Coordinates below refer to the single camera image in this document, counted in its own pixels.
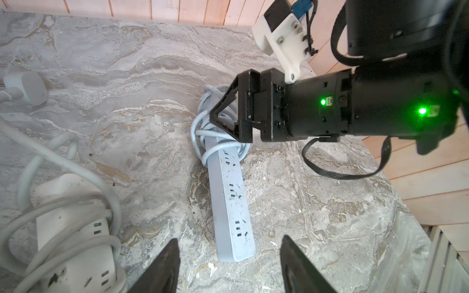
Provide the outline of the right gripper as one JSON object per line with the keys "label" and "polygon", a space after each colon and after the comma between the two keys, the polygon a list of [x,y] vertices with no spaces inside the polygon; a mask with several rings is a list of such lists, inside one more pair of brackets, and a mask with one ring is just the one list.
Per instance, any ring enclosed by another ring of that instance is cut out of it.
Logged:
{"label": "right gripper", "polygon": [[[240,143],[253,142],[253,129],[264,142],[286,142],[288,132],[283,118],[287,85],[285,74],[276,68],[263,72],[247,70],[236,76],[220,102],[210,112],[210,122]],[[238,121],[219,114],[237,100]]]}

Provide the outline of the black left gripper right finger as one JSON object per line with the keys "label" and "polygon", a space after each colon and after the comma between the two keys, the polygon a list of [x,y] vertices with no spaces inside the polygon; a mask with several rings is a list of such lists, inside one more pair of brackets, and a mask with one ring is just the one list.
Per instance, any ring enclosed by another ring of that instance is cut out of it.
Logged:
{"label": "black left gripper right finger", "polygon": [[282,239],[280,263],[286,293],[337,292],[288,235]]}

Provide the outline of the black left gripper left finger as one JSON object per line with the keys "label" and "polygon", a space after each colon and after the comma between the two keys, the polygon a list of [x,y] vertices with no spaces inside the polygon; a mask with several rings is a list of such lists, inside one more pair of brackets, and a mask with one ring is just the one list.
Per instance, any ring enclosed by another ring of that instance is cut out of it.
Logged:
{"label": "black left gripper left finger", "polygon": [[173,238],[128,290],[129,293],[175,293],[180,271],[180,249]]}

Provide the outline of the white power strip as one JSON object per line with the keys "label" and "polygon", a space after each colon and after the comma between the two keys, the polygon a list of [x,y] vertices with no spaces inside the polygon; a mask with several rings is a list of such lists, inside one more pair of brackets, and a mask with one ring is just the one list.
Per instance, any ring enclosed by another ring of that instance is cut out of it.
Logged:
{"label": "white power strip", "polygon": [[[32,199],[35,204],[42,205],[56,199],[84,197],[99,192],[88,180],[69,173],[41,184]],[[106,208],[106,204],[100,200],[86,200],[57,208],[38,217],[38,248],[42,249],[59,232],[81,220],[86,220],[87,225],[66,237],[52,256],[64,253],[83,241],[109,235]],[[44,276],[40,284],[46,293],[103,293],[115,282],[116,269],[112,247],[101,245],[64,262]]]}

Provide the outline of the grey power strip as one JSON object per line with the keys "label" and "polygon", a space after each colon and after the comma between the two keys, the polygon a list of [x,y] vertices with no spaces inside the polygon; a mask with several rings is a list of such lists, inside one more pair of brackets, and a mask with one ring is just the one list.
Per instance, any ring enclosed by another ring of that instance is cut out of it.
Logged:
{"label": "grey power strip", "polygon": [[202,118],[199,136],[208,169],[217,257],[221,262],[240,262],[255,254],[249,204],[243,182],[241,161],[250,144],[240,144],[224,130],[211,126],[210,116]]}

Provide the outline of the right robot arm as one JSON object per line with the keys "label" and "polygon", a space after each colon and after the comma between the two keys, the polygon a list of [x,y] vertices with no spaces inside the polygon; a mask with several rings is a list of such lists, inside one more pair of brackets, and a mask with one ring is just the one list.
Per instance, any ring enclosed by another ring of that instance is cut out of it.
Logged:
{"label": "right robot arm", "polygon": [[467,1],[346,1],[330,46],[340,72],[301,79],[300,63],[314,56],[311,24],[317,1],[274,1],[252,29],[260,49],[281,69],[236,76],[210,111],[210,122],[238,145],[343,136],[382,136],[379,170],[392,139],[414,140],[420,155],[456,129],[469,113]]}

